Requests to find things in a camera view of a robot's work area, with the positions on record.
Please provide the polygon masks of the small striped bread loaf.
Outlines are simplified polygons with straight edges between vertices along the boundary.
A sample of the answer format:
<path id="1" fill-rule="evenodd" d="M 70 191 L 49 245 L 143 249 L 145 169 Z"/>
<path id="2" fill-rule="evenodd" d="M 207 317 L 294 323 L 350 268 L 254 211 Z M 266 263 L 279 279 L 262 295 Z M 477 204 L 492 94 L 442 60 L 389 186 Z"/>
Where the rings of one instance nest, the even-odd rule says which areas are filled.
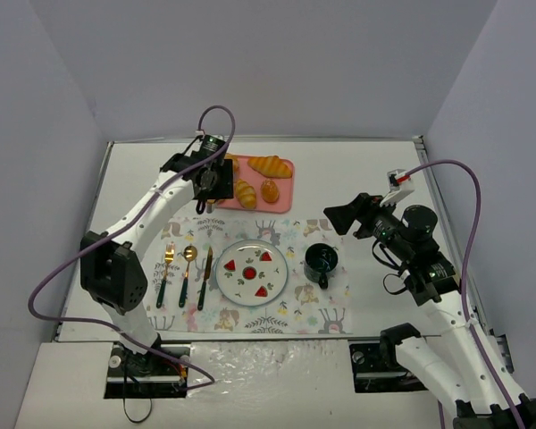
<path id="1" fill-rule="evenodd" d="M 247 181 L 242 179 L 236 181 L 234 196 L 243 208 L 248 210 L 256 209 L 257 197 L 255 189 Z"/>

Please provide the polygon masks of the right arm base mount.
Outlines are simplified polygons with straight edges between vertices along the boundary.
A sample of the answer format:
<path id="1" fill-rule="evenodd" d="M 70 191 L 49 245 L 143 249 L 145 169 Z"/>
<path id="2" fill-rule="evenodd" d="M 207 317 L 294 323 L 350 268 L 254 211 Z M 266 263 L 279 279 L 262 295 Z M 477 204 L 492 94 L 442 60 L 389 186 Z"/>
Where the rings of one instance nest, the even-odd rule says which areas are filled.
<path id="1" fill-rule="evenodd" d="M 348 346 L 355 393 L 427 391 L 405 368 L 387 363 L 378 340 L 350 342 Z"/>

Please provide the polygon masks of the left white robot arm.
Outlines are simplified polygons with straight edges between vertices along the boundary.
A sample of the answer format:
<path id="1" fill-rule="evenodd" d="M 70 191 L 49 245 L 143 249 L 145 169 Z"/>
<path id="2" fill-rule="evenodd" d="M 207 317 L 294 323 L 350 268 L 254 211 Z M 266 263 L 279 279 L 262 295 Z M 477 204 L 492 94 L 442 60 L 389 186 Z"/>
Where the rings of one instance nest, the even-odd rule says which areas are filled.
<path id="1" fill-rule="evenodd" d="M 89 231 L 80 243 L 80 286 L 107 313 L 100 323 L 120 335 L 129 352 L 171 360 L 150 324 L 143 299 L 148 280 L 142 259 L 164 225 L 195 200 L 202 212 L 208 199 L 232 195 L 231 162 L 224 156 L 230 142 L 198 138 L 200 147 L 172 156 L 155 182 L 131 210 L 102 232 Z"/>

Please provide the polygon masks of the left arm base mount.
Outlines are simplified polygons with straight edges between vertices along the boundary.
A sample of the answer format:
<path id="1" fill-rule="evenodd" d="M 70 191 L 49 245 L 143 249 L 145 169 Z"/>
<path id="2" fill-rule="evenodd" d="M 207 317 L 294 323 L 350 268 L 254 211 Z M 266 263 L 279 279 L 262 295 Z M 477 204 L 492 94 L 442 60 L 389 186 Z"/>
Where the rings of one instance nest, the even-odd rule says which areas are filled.
<path id="1" fill-rule="evenodd" d="M 188 368 L 151 353 L 134 354 L 115 342 L 105 376 L 105 400 L 184 399 Z"/>

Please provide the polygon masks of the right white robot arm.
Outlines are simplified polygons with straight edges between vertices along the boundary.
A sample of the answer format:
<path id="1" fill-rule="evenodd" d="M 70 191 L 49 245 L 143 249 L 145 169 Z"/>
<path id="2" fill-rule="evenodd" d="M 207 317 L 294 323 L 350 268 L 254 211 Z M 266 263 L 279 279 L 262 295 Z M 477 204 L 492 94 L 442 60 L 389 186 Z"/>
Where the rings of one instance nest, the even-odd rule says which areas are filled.
<path id="1" fill-rule="evenodd" d="M 437 215 L 408 207 L 397 218 L 381 197 L 359 194 L 324 214 L 345 235 L 360 222 L 357 239 L 373 238 L 401 262 L 399 274 L 450 355 L 446 363 L 410 323 L 381 332 L 381 352 L 391 366 L 411 372 L 452 416 L 455 428 L 536 428 L 536 399 L 529 398 L 492 348 L 470 304 L 462 299 L 454 266 L 432 237 Z"/>

